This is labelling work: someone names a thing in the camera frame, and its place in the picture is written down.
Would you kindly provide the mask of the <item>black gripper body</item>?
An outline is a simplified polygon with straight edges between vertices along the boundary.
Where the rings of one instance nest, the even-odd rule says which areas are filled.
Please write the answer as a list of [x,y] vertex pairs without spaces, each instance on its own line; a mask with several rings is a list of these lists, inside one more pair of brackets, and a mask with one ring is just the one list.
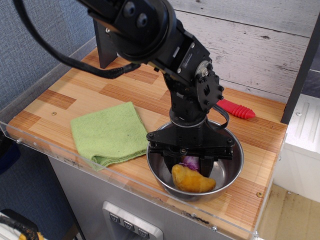
[[235,140],[223,129],[216,130],[205,121],[195,127],[181,127],[171,122],[147,134],[148,153],[170,157],[195,156],[203,160],[233,158]]

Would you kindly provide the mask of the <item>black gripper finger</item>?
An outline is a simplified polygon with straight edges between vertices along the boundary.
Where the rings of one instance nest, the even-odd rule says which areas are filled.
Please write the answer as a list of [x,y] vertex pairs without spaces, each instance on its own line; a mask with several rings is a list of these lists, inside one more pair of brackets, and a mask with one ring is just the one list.
[[164,163],[170,173],[172,172],[173,166],[175,166],[181,162],[181,157],[182,157],[181,155],[164,154],[163,160],[164,160]]
[[215,162],[214,157],[200,157],[199,158],[200,174],[204,177],[209,177],[214,167],[214,162]]

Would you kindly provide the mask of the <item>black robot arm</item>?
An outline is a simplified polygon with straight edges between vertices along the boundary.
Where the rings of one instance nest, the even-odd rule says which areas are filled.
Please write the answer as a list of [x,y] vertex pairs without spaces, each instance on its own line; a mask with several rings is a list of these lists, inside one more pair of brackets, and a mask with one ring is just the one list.
[[220,111],[224,88],[208,50],[176,18],[166,0],[84,0],[88,14],[110,30],[118,54],[163,74],[170,92],[170,123],[147,135],[148,152],[163,156],[168,169],[183,156],[199,158],[208,177],[214,162],[233,157],[234,140],[219,133],[208,114]]

